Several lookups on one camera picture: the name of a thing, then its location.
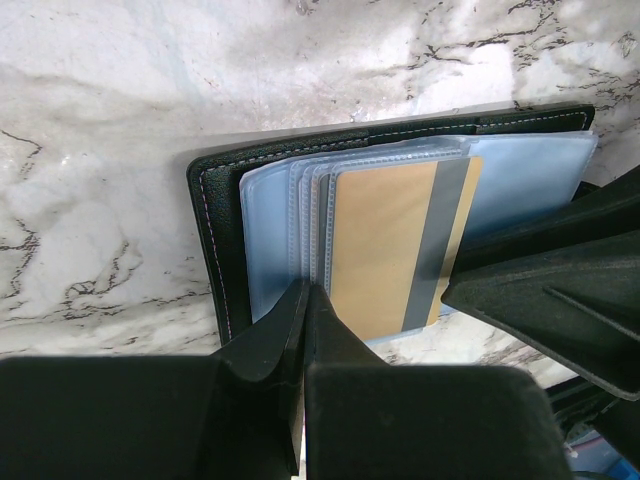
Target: white stitching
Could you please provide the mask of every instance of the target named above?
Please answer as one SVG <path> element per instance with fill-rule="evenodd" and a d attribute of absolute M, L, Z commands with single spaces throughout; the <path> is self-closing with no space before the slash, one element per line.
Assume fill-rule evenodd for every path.
<path fill-rule="evenodd" d="M 227 163 L 225 165 L 217 165 L 215 167 L 211 167 L 208 168 L 206 170 L 203 170 L 200 173 L 200 190 L 202 191 L 202 200 L 204 202 L 204 210 L 205 210 L 205 216 L 207 217 L 207 225 L 209 226 L 209 233 L 211 234 L 211 243 L 213 244 L 213 257 L 214 260 L 216 262 L 216 267 L 218 269 L 218 278 L 220 278 L 220 286 L 222 287 L 222 301 L 224 303 L 224 310 L 225 310 L 225 314 L 227 316 L 227 331 L 229 332 L 229 340 L 231 340 L 231 318 L 229 317 L 229 306 L 227 305 L 227 294 L 224 288 L 224 281 L 222 280 L 222 270 L 220 268 L 220 262 L 218 260 L 218 252 L 217 252 L 217 248 L 216 248 L 216 242 L 215 242 L 215 238 L 213 235 L 213 228 L 211 226 L 211 218 L 209 217 L 209 207 L 207 205 L 207 196 L 204 192 L 204 185 L 202 183 L 202 177 L 204 176 L 205 173 L 210 172 L 212 170 L 217 170 L 219 168 L 229 168 L 229 167 L 233 167 L 236 165 L 244 165 L 244 164 L 250 164 L 250 163 L 255 163 L 259 160 L 265 159 L 265 158 L 272 158 L 272 157 L 279 157 L 282 155 L 288 155 L 290 153 L 299 153 L 299 152 L 307 152 L 309 150 L 313 150 L 313 149 L 318 149 L 318 148 L 324 148 L 324 147 L 334 147 L 336 145 L 344 145 L 344 144 L 349 144 L 349 143 L 355 143 L 355 142 L 363 142 L 366 140 L 369 140 L 371 138 L 377 138 L 377 137 L 387 137 L 387 136 L 392 136 L 392 135 L 406 135 L 406 134 L 411 134 L 411 133 L 417 133 L 417 132 L 427 132 L 427 131 L 436 131 L 436 130 L 448 130 L 448 129 L 452 129 L 452 128 L 461 128 L 461 127 L 500 127 L 500 126 L 505 126 L 505 125 L 515 125 L 517 123 L 527 123 L 527 122 L 538 122 L 538 121 L 543 121 L 543 120 L 552 120 L 554 118 L 559 118 L 559 117 L 573 117 L 576 115 L 582 115 L 583 117 L 583 121 L 582 121 L 582 127 L 580 127 L 580 130 L 584 130 L 585 125 L 587 124 L 587 120 L 588 120 L 588 116 L 585 112 L 572 112 L 572 113 L 559 113 L 558 115 L 551 115 L 549 117 L 538 117 L 538 118 L 525 118 L 522 120 L 514 120 L 512 122 L 499 122 L 499 123 L 485 123 L 485 124 L 476 124 L 476 123 L 466 123 L 466 124 L 460 124 L 460 125 L 445 125 L 442 127 L 427 127 L 427 128 L 419 128 L 416 130 L 404 130 L 404 131 L 399 131 L 399 132 L 387 132 L 387 133 L 379 133 L 377 135 L 368 135 L 366 137 L 363 138 L 356 138 L 356 139 L 352 139 L 352 140 L 343 140 L 340 142 L 333 142 L 333 143 L 324 143 L 324 144 L 320 144 L 320 145 L 311 145 L 309 147 L 303 147 L 303 148 L 294 148 L 292 150 L 284 150 L 282 152 L 277 152 L 277 153 L 269 153 L 267 155 L 260 155 L 258 157 L 253 157 L 253 158 L 249 158 L 247 160 L 240 160 L 238 162 L 233 162 L 233 163 Z"/>

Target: black leather wallet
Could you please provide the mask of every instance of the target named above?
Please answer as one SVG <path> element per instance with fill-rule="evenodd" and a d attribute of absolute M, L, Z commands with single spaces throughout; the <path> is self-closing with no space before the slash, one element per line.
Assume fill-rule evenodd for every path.
<path fill-rule="evenodd" d="M 591 105 L 555 104 L 460 116 L 337 128 L 234 148 L 194 160 L 187 170 L 193 208 L 224 345 L 251 326 L 239 182 L 254 168 L 285 158 L 432 135 L 552 133 L 588 130 Z"/>

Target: wallet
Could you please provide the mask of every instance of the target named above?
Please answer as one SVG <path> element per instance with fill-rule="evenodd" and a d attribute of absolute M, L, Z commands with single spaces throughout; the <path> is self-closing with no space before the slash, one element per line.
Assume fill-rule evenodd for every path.
<path fill-rule="evenodd" d="M 220 341 L 252 325 L 239 183 L 255 168 L 290 157 L 395 143 L 433 135 L 553 133 L 588 130 L 591 105 L 554 104 L 460 116 L 338 127 L 281 138 L 194 160 L 187 179 L 211 282 Z"/>

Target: white marble countertop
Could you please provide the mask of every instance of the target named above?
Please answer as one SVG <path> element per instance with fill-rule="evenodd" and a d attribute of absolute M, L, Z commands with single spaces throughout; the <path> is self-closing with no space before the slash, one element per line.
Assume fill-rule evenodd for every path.
<path fill-rule="evenodd" d="M 0 356 L 219 347 L 185 170 L 246 132 L 597 106 L 586 180 L 640 160 L 629 0 L 14 0 L 0 15 Z M 572 372 L 462 314 L 392 363 Z"/>

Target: open wallet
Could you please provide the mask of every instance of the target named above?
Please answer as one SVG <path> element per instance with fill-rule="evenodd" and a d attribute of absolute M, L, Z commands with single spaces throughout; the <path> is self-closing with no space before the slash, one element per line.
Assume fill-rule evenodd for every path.
<path fill-rule="evenodd" d="M 371 283 L 367 286 L 367 288 L 370 287 L 377 289 L 376 291 L 387 293 L 385 298 L 387 298 L 388 301 L 384 305 L 381 305 L 380 309 L 386 309 L 385 311 L 389 311 L 389 315 L 393 316 L 395 330 L 368 330 L 363 331 L 362 335 L 358 332 L 358 318 L 366 317 L 368 312 L 357 311 L 353 313 L 354 320 L 350 323 L 350 307 L 354 302 L 351 301 L 348 296 L 345 297 L 341 295 L 341 291 L 344 291 L 344 285 L 360 285 L 364 288 L 365 280 L 369 281 L 372 275 L 367 275 L 367 272 L 363 272 L 362 269 L 357 270 L 353 263 L 350 262 L 354 261 L 354 253 L 358 253 L 363 261 L 368 261 L 369 259 L 378 260 L 387 258 L 389 255 L 385 252 L 389 252 L 390 250 L 388 249 L 387 244 L 382 241 L 379 241 L 376 244 L 366 244 L 366 249 L 361 248 L 363 245 L 360 241 L 361 239 L 356 238 L 354 240 L 353 236 L 349 235 L 347 227 L 342 228 L 342 230 L 338 228 L 341 224 L 341 219 L 345 218 L 346 215 L 340 212 L 348 212 L 349 214 L 356 215 L 358 212 L 358 206 L 363 202 L 369 202 L 367 205 L 371 205 L 372 201 L 378 201 L 374 193 L 366 193 L 365 190 L 360 187 L 365 184 L 371 185 L 375 184 L 375 182 L 382 181 L 383 183 L 380 187 L 382 189 L 385 187 L 384 181 L 388 182 L 388 179 L 391 177 L 390 174 L 376 176 L 371 171 L 362 171 L 364 173 L 357 176 L 355 173 L 362 172 L 354 172 L 346 169 L 340 172 L 341 176 L 337 177 L 337 181 L 333 183 L 331 183 L 331 172 L 328 172 L 326 177 L 319 176 L 317 183 L 314 184 L 313 178 L 315 177 L 313 177 L 313 173 L 317 171 L 319 167 L 316 167 L 316 170 L 311 172 L 311 184 L 315 185 L 319 190 L 322 190 L 323 188 L 329 190 L 334 188 L 338 197 L 340 196 L 341 191 L 357 191 L 363 192 L 363 195 L 365 195 L 365 193 L 369 195 L 368 197 L 358 197 L 350 202 L 338 201 L 335 205 L 335 218 L 326 217 L 329 218 L 329 221 L 327 222 L 329 223 L 328 227 L 335 227 L 332 237 L 335 240 L 333 243 L 334 248 L 329 253 L 322 251 L 324 247 L 323 242 L 321 241 L 318 243 L 318 248 L 320 250 L 318 252 L 318 256 L 325 256 L 326 258 L 329 258 L 331 262 L 328 264 L 316 265 L 318 271 L 315 272 L 314 270 L 314 274 L 317 275 L 317 277 L 312 278 L 317 278 L 317 281 L 314 283 L 324 285 L 325 289 L 330 292 L 332 303 L 334 303 L 338 314 L 343 318 L 349 328 L 356 331 L 360 338 L 375 338 L 422 327 L 426 325 L 428 321 L 431 322 L 428 318 L 431 319 L 434 316 L 437 317 L 438 307 L 434 307 L 433 302 L 439 302 L 439 294 L 441 294 L 444 288 L 446 288 L 447 282 L 445 281 L 443 283 L 439 281 L 437 274 L 436 279 L 438 281 L 431 281 L 431 283 L 427 281 L 429 278 L 424 276 L 421 277 L 419 275 L 420 266 L 422 265 L 422 263 L 420 263 L 422 261 L 421 254 L 424 252 L 422 247 L 426 239 L 431 238 L 428 235 L 425 236 L 425 232 L 427 231 L 426 226 L 431 219 L 437 220 L 445 218 L 449 222 L 445 229 L 446 232 L 453 232 L 451 234 L 447 234 L 446 237 L 443 237 L 437 245 L 437 248 L 440 249 L 441 257 L 432 268 L 438 270 L 438 273 L 452 268 L 452 259 L 455 258 L 455 253 L 460 241 L 464 244 L 465 241 L 473 240 L 473 237 L 476 235 L 482 235 L 491 232 L 496 228 L 509 226 L 509 224 L 512 224 L 515 221 L 525 220 L 525 218 L 520 219 L 514 216 L 516 214 L 516 210 L 511 212 L 509 215 L 498 215 L 493 218 L 490 218 L 491 216 L 488 214 L 478 214 L 478 211 L 481 213 L 494 211 L 495 209 L 492 208 L 492 205 L 495 204 L 496 198 L 500 198 L 497 196 L 500 193 L 500 189 L 498 188 L 496 190 L 496 186 L 501 185 L 501 182 L 494 182 L 492 180 L 491 175 L 493 172 L 498 168 L 507 168 L 509 171 L 513 172 L 513 174 L 517 174 L 517 172 L 521 170 L 520 168 L 510 168 L 508 165 L 501 164 L 500 162 L 504 161 L 504 159 L 501 158 L 496 158 L 495 161 L 492 160 L 492 162 L 486 161 L 487 152 L 490 153 L 491 151 L 496 150 L 496 147 L 492 147 L 491 145 L 493 140 L 499 142 L 500 137 L 509 137 L 510 135 L 543 135 L 588 131 L 593 117 L 594 108 L 591 105 L 563 103 L 526 109 L 501 110 L 459 116 L 454 115 L 422 119 L 412 118 L 405 121 L 376 125 L 359 125 L 355 127 L 350 125 L 348 127 L 338 127 L 335 130 L 324 131 L 318 134 L 291 136 L 257 145 L 231 145 L 228 149 L 225 147 L 224 150 L 213 155 L 194 160 L 188 168 L 187 178 L 198 230 L 200 233 L 200 239 L 204 249 L 209 278 L 211 281 L 221 343 L 226 344 L 231 339 L 248 329 L 255 320 L 262 317 L 271 308 L 272 304 L 281 296 L 282 292 L 286 289 L 292 279 L 291 276 L 287 276 L 284 273 L 283 275 L 274 274 L 272 277 L 260 277 L 262 278 L 261 285 L 266 289 L 266 293 L 262 296 L 257 294 L 254 295 L 253 292 L 256 289 L 250 288 L 250 284 L 253 280 L 250 279 L 250 275 L 248 273 L 249 270 L 252 268 L 259 269 L 262 263 L 275 258 L 275 253 L 272 254 L 271 250 L 257 252 L 254 250 L 248 250 L 252 245 L 250 242 L 252 242 L 254 238 L 245 238 L 245 234 L 247 233 L 246 229 L 248 227 L 258 228 L 260 227 L 260 224 L 253 221 L 247 222 L 247 224 L 243 223 L 243 214 L 248 214 L 248 212 L 241 200 L 241 182 L 243 181 L 244 176 L 248 177 L 247 174 L 251 173 L 253 175 L 256 173 L 254 172 L 256 169 L 269 168 L 272 166 L 271 164 L 276 164 L 278 162 L 284 163 L 291 161 L 291 159 L 295 160 L 296 157 L 300 157 L 300 160 L 302 161 L 303 157 L 311 158 L 313 156 L 334 156 L 343 154 L 353 154 L 357 156 L 359 152 L 364 152 L 366 149 L 391 148 L 394 144 L 402 142 L 411 146 L 412 142 L 420 142 L 421 139 L 427 141 L 431 137 L 446 137 L 445 140 L 447 141 L 451 141 L 453 139 L 458 142 L 458 146 L 462 144 L 466 145 L 466 150 L 464 152 L 451 154 L 454 156 L 458 155 L 459 158 L 463 159 L 457 164 L 460 165 L 460 167 L 454 168 L 455 165 L 452 162 L 440 162 L 435 171 L 428 163 L 425 163 L 425 166 L 422 168 L 418 168 L 413 165 L 412 167 L 415 168 L 416 171 L 411 175 L 401 174 L 399 169 L 400 167 L 395 171 L 395 178 L 397 178 L 397 181 L 399 182 L 405 180 L 408 182 L 409 177 L 420 178 L 425 183 L 433 182 L 429 205 L 434 206 L 438 204 L 438 202 L 434 202 L 434 199 L 442 198 L 435 196 L 436 187 L 438 187 L 438 185 L 448 185 L 447 183 L 438 183 L 436 181 L 437 174 L 442 173 L 440 171 L 441 164 L 447 166 L 451 171 L 455 170 L 456 172 L 461 172 L 463 176 L 460 178 L 464 180 L 464 178 L 471 178 L 473 176 L 472 173 L 469 173 L 473 170 L 470 167 L 472 164 L 471 159 L 475 156 L 485 157 L 484 167 L 482 167 L 483 173 L 479 178 L 475 178 L 475 183 L 473 183 L 475 197 L 473 197 L 473 192 L 471 194 L 467 194 L 465 197 L 464 182 L 460 183 L 459 187 L 456 187 L 458 188 L 456 202 L 458 202 L 458 198 L 461 199 L 457 203 L 457 210 L 454 209 L 455 211 L 447 214 L 446 212 L 448 210 L 446 208 L 441 208 L 436 212 L 439 216 L 431 215 L 431 211 L 425 213 L 424 209 L 421 211 L 410 211 L 410 215 L 408 214 L 409 217 L 413 215 L 413 218 L 420 219 L 420 221 L 417 223 L 407 222 L 407 226 L 403 226 L 403 228 L 409 228 L 411 225 L 415 224 L 424 224 L 425 231 L 423 232 L 421 226 L 418 230 L 411 231 L 411 234 L 407 234 L 406 236 L 400 235 L 400 238 L 403 241 L 408 242 L 406 248 L 404 246 L 398 246 L 397 242 L 393 243 L 395 251 L 399 252 L 398 255 L 400 253 L 404 255 L 400 258 L 400 261 L 394 263 L 394 267 L 397 269 L 397 271 L 394 271 L 394 274 L 397 275 L 399 281 L 387 283 L 377 282 L 375 285 Z M 486 137 L 487 141 L 474 142 L 473 138 L 476 136 L 478 136 L 477 138 L 479 139 L 485 139 L 485 136 L 491 136 L 491 138 Z M 589 146 L 591 153 L 594 147 L 595 144 Z M 524 151 L 523 149 L 519 150 L 517 145 L 514 145 L 511 148 L 512 150 L 510 151 L 516 153 L 520 150 Z M 528 151 L 529 153 L 535 153 L 536 150 L 529 149 Z M 540 162 L 536 161 L 535 156 L 531 159 L 523 157 L 523 161 L 521 163 L 521 165 L 533 167 L 539 164 Z M 566 193 L 569 193 L 568 191 L 565 192 L 564 198 L 558 198 L 557 202 L 564 202 L 565 204 L 569 202 L 571 196 L 575 192 L 581 173 L 582 170 L 574 168 L 570 175 L 572 177 L 572 182 L 575 183 L 573 191 L 570 192 L 570 195 L 566 195 Z M 523 172 L 522 175 L 523 181 L 535 178 L 535 172 Z M 328 178 L 325 182 L 326 184 L 323 184 L 323 178 Z M 441 187 L 441 190 L 446 193 L 450 192 L 452 189 Z M 535 190 L 532 190 L 530 193 L 526 194 L 528 197 L 525 198 L 535 199 L 548 197 L 547 195 L 536 195 L 535 192 Z M 473 203 L 468 201 L 466 210 L 462 209 L 461 205 L 464 203 L 462 202 L 462 199 L 470 199 L 471 197 L 473 197 Z M 261 197 L 256 196 L 255 201 L 248 205 L 257 205 L 257 207 L 260 207 L 260 198 Z M 530 202 L 522 201 L 520 207 L 529 203 Z M 369 209 L 369 213 L 371 211 L 383 212 L 382 205 L 382 202 L 379 202 L 379 205 L 377 205 L 375 210 L 373 207 Z M 544 207 L 543 210 L 530 213 L 539 214 L 541 212 L 550 211 L 554 208 L 559 208 L 562 205 L 563 203 L 546 206 L 543 205 L 540 207 Z M 273 213 L 273 209 L 267 209 L 265 212 L 266 213 L 264 214 L 260 214 L 260 210 L 254 211 L 254 213 L 256 213 L 256 218 L 260 219 L 265 218 L 265 215 Z M 391 217 L 397 219 L 400 215 L 391 215 Z M 505 220 L 509 220 L 509 223 L 506 225 L 504 224 Z M 375 224 L 375 222 L 379 222 L 380 225 L 382 225 L 384 221 L 385 220 L 380 215 L 371 220 L 373 224 Z M 462 236 L 462 240 L 460 240 L 459 237 L 462 235 L 462 227 L 465 223 L 467 225 L 467 229 L 464 232 L 464 236 Z M 342 224 L 348 226 L 352 225 L 353 222 L 342 222 Z M 454 242 L 451 239 L 454 239 L 456 225 L 458 226 L 458 233 Z M 327 225 L 323 225 L 323 222 L 319 222 L 319 224 L 316 225 L 316 228 L 319 230 L 322 230 L 323 228 L 327 229 L 328 227 Z M 387 230 L 399 231 L 398 228 L 394 226 Z M 264 248 L 275 248 L 279 245 L 279 242 L 270 242 L 267 238 L 261 237 L 259 231 L 254 236 L 255 239 L 257 239 L 258 244 Z M 375 234 L 372 234 L 369 237 L 378 239 L 378 235 Z M 249 265 L 247 262 L 247 252 L 256 252 L 254 255 L 255 260 L 249 262 Z M 412 252 L 411 255 L 413 257 L 410 259 L 411 261 L 407 260 L 406 252 Z M 410 272 L 410 275 L 407 276 L 402 273 L 405 271 Z M 384 277 L 385 276 L 380 275 L 376 276 L 376 278 Z M 328 279 L 327 282 L 331 281 L 331 284 L 324 284 L 322 278 Z M 393 293 L 391 293 L 390 289 L 392 287 L 397 291 L 393 290 Z M 425 305 L 423 299 L 415 297 L 414 293 L 416 291 L 432 292 L 429 294 L 430 296 L 427 302 L 431 303 Z M 415 315 L 409 315 L 409 312 L 415 309 L 418 309 L 420 312 L 418 317 Z"/>

